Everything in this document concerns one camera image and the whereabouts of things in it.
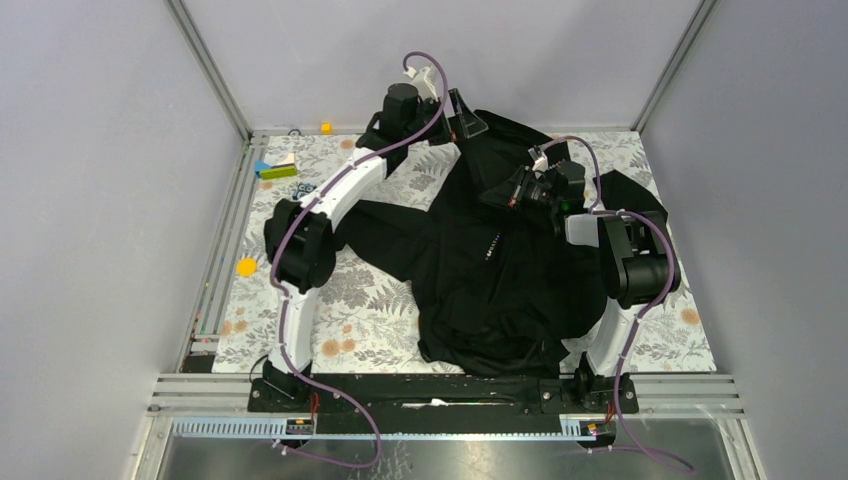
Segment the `black zip-up jacket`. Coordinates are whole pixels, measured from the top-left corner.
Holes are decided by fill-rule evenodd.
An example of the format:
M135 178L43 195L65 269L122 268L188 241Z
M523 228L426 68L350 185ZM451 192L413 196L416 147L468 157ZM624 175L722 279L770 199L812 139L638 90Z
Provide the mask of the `black zip-up jacket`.
M362 200L336 232L363 261L409 284L424 360L471 375L554 377L565 341L587 334L605 311L599 254L555 236L544 213L478 200L530 166L531 147L550 166L572 161L545 133L489 111L481 118L489 129L459 142L427 210ZM625 175L611 171L599 183L609 211L656 211L666 223L659 202Z

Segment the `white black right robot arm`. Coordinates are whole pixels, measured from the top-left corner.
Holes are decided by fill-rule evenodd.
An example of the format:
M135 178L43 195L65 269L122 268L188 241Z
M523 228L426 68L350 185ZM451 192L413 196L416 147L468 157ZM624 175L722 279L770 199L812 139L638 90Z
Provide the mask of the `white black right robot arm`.
M583 206L585 169L538 160L518 168L481 194L483 203L510 212L545 213L554 233L574 246L597 249L607 296L599 330L572 377L539 383L545 413L615 415L638 410L627 372L630 351L647 311L680 283L677 261L661 213L588 212Z

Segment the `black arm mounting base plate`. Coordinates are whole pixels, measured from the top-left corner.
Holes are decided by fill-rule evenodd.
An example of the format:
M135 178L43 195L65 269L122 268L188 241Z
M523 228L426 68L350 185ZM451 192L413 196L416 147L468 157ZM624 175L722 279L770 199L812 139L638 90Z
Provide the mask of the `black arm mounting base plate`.
M458 374L314 374L313 398L286 409L250 393L251 413L302 414L324 435L558 435L570 419L611 415L545 413L534 377Z

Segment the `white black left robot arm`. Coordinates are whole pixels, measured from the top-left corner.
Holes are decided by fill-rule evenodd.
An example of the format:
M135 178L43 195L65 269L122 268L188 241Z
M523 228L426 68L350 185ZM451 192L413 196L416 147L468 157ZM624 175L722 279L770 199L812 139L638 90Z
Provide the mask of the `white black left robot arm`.
M488 130L458 90L448 90L447 96L447 101L425 99L410 84L391 85L350 159L311 193L276 204L264 233L280 320L276 345L251 388L254 399L296 411L313 398L309 374L316 302L335 269L335 229L364 193L400 166L412 144L438 146Z

